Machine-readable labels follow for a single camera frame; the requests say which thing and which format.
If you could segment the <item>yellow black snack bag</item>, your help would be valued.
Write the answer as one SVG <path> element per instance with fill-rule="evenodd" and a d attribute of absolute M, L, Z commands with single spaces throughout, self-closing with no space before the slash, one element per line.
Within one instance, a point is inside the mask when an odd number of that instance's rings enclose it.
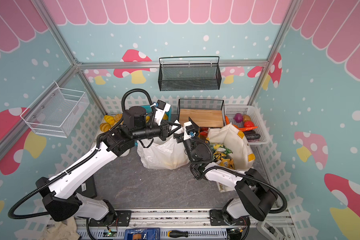
<path fill-rule="evenodd" d="M 235 169 L 234 160 L 228 154 L 224 154 L 219 151 L 215 152 L 214 162 L 221 167 L 225 167 L 231 170 Z"/>

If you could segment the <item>green snack bag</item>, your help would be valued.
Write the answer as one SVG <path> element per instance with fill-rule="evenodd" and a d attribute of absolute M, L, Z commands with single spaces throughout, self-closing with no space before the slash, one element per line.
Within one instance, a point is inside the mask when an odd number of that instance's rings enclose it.
<path fill-rule="evenodd" d="M 229 155 L 232 153 L 232 151 L 223 144 L 213 144 L 212 148 L 214 152 L 219 152 L 225 155 Z"/>

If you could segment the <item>white plastic grocery bag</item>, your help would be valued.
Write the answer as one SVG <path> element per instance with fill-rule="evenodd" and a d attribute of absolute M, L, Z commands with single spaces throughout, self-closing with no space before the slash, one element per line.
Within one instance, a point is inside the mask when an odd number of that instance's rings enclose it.
<path fill-rule="evenodd" d="M 189 163 L 183 143 L 177 143 L 173 136 L 162 141 L 159 137 L 153 138 L 149 148 L 144 148 L 138 142 L 137 153 L 143 166 L 153 170 L 174 170 Z"/>

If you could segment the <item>white canvas tote bag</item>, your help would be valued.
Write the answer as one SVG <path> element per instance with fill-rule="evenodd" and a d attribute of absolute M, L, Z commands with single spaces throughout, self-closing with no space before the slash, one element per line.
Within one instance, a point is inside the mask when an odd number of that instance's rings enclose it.
<path fill-rule="evenodd" d="M 252 166 L 256 159 L 245 134 L 234 127 L 232 124 L 226 125 L 220 129 L 209 129 L 207 140 L 210 142 L 210 148 L 213 152 L 212 162 L 205 167 L 208 172 L 205 178 L 209 181 L 217 182 L 221 186 L 226 186 L 229 191 L 234 190 L 238 181 L 243 178 L 229 173 L 228 168 L 221 167 L 214 162 L 213 144 L 223 144 L 229 148 L 232 153 L 229 156 L 234 160 L 235 169 L 231 170 L 239 174 L 244 174 Z"/>

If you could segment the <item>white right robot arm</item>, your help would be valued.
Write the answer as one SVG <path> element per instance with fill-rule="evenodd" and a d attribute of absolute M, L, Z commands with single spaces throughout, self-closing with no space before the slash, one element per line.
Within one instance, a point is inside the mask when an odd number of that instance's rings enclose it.
<path fill-rule="evenodd" d="M 190 171 L 197 180 L 206 179 L 235 189 L 238 198 L 229 200 L 221 210 L 211 210 L 211 222 L 237 224 L 239 220 L 253 217 L 264 221 L 268 214 L 282 213 L 288 202 L 283 193 L 270 185 L 256 170 L 244 173 L 217 165 L 213 161 L 210 145 L 198 138 L 199 126 L 191 119 L 183 125 L 184 133 L 175 134 L 183 143 L 190 160 Z"/>

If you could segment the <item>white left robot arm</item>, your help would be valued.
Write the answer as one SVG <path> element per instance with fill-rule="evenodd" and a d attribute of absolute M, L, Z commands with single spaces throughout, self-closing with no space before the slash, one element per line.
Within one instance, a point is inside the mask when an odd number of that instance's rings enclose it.
<path fill-rule="evenodd" d="M 29 219 L 49 215 L 56 222 L 70 217 L 93 219 L 109 226 L 118 219 L 115 209 L 109 201 L 94 200 L 77 193 L 77 189 L 94 173 L 109 162 L 121 157 L 134 147 L 136 141 L 165 140 L 181 128 L 180 124 L 165 121 L 163 116 L 171 108 L 161 100 L 150 102 L 152 115 L 146 122 L 146 109 L 134 106 L 123 110 L 122 118 L 107 132 L 97 136 L 96 145 L 82 158 L 60 174 L 37 181 L 37 188 L 20 199 L 9 210 L 11 219 Z M 36 194 L 41 194 L 45 212 L 17 215 L 15 210 Z"/>

